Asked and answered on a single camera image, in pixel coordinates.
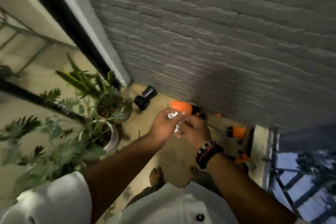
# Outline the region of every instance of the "white shirt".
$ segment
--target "white shirt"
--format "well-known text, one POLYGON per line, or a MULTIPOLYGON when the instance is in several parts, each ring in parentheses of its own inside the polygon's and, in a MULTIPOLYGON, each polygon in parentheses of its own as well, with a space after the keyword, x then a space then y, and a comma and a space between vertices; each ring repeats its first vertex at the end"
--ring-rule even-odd
MULTIPOLYGON (((92 202, 79 172, 22 193, 18 203, 1 214, 0 224, 90 224, 92 202)), ((185 188, 170 183, 129 205, 106 224, 238 224, 226 201, 190 182, 185 188)))

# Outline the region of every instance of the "white pot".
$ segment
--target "white pot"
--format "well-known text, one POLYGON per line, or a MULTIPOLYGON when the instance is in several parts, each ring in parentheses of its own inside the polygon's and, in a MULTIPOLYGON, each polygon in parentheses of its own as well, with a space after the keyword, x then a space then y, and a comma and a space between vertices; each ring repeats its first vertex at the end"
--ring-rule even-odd
MULTIPOLYGON (((117 129, 111 123, 109 123, 107 120, 94 120, 92 123, 97 123, 97 122, 107 124, 108 127, 111 130, 111 139, 108 142, 108 144, 103 148, 103 150, 106 151, 106 153, 108 153, 111 150, 114 150, 118 146, 119 133, 118 133, 117 129)), ((83 130, 79 133, 79 136, 78 136, 79 140, 82 139, 82 135, 83 135, 83 130)))

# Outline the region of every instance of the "wall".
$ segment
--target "wall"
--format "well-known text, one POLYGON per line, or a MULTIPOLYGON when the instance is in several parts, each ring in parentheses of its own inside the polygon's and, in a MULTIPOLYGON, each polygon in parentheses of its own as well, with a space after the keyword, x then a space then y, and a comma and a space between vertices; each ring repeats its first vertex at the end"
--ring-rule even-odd
POLYGON ((75 45, 39 0, 0 0, 0 6, 38 33, 75 45))
POLYGON ((336 118, 336 0, 91 3, 136 82, 246 124, 336 118))

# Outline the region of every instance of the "black plastic cup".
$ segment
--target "black plastic cup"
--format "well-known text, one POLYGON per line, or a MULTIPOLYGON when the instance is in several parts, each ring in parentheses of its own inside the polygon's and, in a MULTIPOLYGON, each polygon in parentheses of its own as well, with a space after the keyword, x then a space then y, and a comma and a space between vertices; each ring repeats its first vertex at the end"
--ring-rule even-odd
POLYGON ((150 101, 142 96, 136 96, 134 103, 139 107, 140 111, 143 111, 149 106, 150 101))
POLYGON ((143 97, 145 99, 151 100, 153 97, 155 97, 158 93, 156 90, 153 89, 152 86, 148 86, 145 91, 142 93, 143 97))

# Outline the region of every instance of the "crumpled paper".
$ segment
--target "crumpled paper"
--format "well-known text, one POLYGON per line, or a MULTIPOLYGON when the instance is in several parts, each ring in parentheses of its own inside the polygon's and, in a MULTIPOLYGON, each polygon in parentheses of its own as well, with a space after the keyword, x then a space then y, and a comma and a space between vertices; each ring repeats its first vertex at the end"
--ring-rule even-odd
MULTIPOLYGON (((179 114, 178 112, 175 112, 175 113, 169 113, 169 114, 168 114, 168 118, 169 118, 169 119, 172 119, 172 118, 174 118, 174 117, 175 117, 176 115, 178 115, 178 114, 179 114)), ((177 124, 174 133, 176 133, 179 129, 180 129, 180 126, 177 124)))

